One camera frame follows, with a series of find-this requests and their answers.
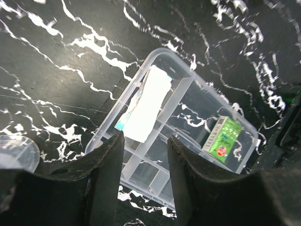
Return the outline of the white swab packet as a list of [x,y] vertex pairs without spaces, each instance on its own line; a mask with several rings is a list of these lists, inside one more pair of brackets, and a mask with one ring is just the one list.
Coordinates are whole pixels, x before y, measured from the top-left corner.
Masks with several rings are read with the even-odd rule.
[[150,135],[163,100],[171,89],[172,78],[162,69],[152,65],[141,99],[123,128],[125,137],[143,143]]

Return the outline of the teal white ointment tube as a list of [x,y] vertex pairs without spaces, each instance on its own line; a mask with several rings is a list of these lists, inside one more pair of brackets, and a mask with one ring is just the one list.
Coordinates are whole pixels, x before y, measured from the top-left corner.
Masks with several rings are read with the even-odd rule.
[[127,110],[118,119],[116,125],[114,126],[116,129],[122,131],[126,123],[129,121],[131,114],[134,112],[135,108],[137,107],[141,99],[146,81],[147,81],[147,76],[145,76],[143,81],[139,84],[140,85],[139,89],[132,96]]

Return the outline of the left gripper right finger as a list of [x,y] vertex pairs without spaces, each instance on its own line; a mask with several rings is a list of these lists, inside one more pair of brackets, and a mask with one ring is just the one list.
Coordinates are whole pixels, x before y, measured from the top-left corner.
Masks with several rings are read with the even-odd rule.
[[299,169],[240,175],[197,155],[175,137],[167,144],[178,225],[300,225]]

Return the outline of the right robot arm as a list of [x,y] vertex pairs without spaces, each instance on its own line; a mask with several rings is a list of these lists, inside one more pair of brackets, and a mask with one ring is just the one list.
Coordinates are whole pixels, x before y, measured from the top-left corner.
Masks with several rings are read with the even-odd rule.
[[288,94],[285,99],[288,101],[286,115],[252,171],[301,165],[301,93]]

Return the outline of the clear plastic box lid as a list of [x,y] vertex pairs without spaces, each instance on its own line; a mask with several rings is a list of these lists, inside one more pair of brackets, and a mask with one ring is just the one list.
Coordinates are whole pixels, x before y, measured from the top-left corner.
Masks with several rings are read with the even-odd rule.
[[33,140],[21,135],[1,135],[1,169],[24,169],[34,173],[39,162],[40,150]]

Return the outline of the clear compartment tray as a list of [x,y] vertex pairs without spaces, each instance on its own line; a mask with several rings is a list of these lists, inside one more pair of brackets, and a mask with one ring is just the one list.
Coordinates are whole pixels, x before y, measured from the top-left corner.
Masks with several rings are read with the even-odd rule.
[[[190,150],[219,167],[239,174],[258,142],[258,134],[252,124],[218,96],[174,52],[158,48],[148,55],[121,94],[86,146],[86,153],[120,132],[114,126],[127,110],[132,96],[152,65],[172,78],[172,86],[163,100],[155,125],[146,141],[140,143],[124,136],[120,182],[153,201],[174,209],[167,157],[167,141],[170,137],[176,137]],[[229,116],[243,128],[225,163],[202,150],[220,116]]]

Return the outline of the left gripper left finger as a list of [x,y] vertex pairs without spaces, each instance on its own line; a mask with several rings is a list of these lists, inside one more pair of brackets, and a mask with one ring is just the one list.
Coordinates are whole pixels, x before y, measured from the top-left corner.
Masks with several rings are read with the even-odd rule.
[[120,132],[51,174],[2,169],[1,225],[114,225],[123,154]]

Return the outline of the small green packet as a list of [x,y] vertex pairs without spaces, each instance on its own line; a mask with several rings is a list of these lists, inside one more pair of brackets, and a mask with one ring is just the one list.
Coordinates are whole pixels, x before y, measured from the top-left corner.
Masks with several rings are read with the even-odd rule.
[[242,130],[242,126],[229,116],[220,116],[202,150],[225,163]]

